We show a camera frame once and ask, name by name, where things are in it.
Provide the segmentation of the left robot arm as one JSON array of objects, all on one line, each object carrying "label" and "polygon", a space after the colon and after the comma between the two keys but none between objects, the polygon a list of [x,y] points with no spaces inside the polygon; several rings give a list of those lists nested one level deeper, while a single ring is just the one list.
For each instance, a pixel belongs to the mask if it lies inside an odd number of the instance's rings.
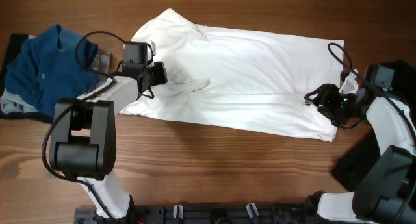
[{"label": "left robot arm", "polygon": [[95,205],[96,223],[141,223],[140,212],[120,184],[116,161],[116,115],[152,87],[167,82],[155,44],[125,42],[124,60],[107,82],[76,99],[61,99],[43,146],[42,161],[54,176],[79,184]]}]

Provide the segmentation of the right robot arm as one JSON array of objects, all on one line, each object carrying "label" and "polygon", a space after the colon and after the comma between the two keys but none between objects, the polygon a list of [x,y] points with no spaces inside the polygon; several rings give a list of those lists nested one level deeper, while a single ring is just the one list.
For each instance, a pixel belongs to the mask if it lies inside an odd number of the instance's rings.
[{"label": "right robot arm", "polygon": [[346,193],[312,195],[321,220],[339,223],[415,222],[415,68],[398,60],[371,64],[354,93],[323,84],[305,95],[333,125],[357,117],[372,127],[333,170]]}]

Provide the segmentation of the white t-shirt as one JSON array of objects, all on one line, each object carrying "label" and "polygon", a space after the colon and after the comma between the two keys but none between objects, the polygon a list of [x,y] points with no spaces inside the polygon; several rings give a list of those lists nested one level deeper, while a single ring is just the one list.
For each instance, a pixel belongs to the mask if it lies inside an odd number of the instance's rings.
[{"label": "white t-shirt", "polygon": [[304,100],[323,84],[339,84],[342,66],[328,41],[195,24],[172,9],[144,24],[135,41],[153,41],[166,84],[155,97],[123,109],[141,115],[332,141],[336,128]]}]

